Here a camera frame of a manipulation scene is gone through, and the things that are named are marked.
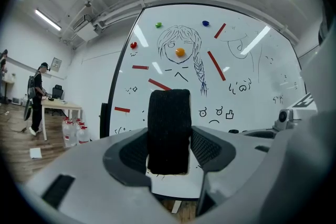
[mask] paper on floor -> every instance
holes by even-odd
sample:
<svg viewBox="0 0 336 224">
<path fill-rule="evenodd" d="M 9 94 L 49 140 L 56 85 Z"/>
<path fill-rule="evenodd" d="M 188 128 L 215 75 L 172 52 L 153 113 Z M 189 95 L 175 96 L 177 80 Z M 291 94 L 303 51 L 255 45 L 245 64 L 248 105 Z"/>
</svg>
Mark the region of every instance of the paper on floor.
<svg viewBox="0 0 336 224">
<path fill-rule="evenodd" d="M 29 150 L 29 153 L 30 153 L 30 157 L 32 159 L 42 158 L 41 148 L 39 148 L 39 147 L 31 148 Z"/>
</svg>

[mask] black foam block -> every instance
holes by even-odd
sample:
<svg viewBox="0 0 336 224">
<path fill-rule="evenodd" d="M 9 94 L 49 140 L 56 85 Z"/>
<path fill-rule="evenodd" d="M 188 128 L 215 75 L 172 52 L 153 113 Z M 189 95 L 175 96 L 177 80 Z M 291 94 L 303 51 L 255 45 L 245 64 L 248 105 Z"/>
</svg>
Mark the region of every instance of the black foam block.
<svg viewBox="0 0 336 224">
<path fill-rule="evenodd" d="M 152 92 L 148 108 L 148 169 L 161 175 L 187 173 L 191 133 L 190 92 Z"/>
</svg>

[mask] white sneaker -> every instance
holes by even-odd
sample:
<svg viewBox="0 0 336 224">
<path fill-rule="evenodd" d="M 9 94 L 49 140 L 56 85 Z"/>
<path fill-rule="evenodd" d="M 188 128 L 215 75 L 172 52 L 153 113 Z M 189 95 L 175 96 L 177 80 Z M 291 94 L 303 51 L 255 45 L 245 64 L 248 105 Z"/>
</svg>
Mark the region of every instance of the white sneaker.
<svg viewBox="0 0 336 224">
<path fill-rule="evenodd" d="M 36 136 L 36 132 L 32 129 L 32 127 L 29 127 L 29 131 L 33 136 Z"/>
</svg>

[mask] black cap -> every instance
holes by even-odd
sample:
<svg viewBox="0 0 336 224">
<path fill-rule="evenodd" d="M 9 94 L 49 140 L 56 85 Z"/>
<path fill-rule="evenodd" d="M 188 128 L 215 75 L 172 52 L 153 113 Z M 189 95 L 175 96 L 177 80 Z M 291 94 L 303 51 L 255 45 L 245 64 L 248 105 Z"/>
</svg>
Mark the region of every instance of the black cap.
<svg viewBox="0 0 336 224">
<path fill-rule="evenodd" d="M 46 62 L 41 63 L 40 67 L 48 68 L 48 64 Z"/>
</svg>

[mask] black pants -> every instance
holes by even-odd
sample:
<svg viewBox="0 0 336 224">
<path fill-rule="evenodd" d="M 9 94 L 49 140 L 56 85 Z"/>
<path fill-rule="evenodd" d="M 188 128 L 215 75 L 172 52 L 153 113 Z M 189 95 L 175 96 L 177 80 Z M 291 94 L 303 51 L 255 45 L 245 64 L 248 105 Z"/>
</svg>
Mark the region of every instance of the black pants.
<svg viewBox="0 0 336 224">
<path fill-rule="evenodd" d="M 32 123 L 32 129 L 37 132 L 38 127 L 40 126 L 40 122 L 42 120 L 42 105 L 41 105 L 41 97 L 40 96 L 35 96 L 33 98 L 33 123 Z"/>
</svg>

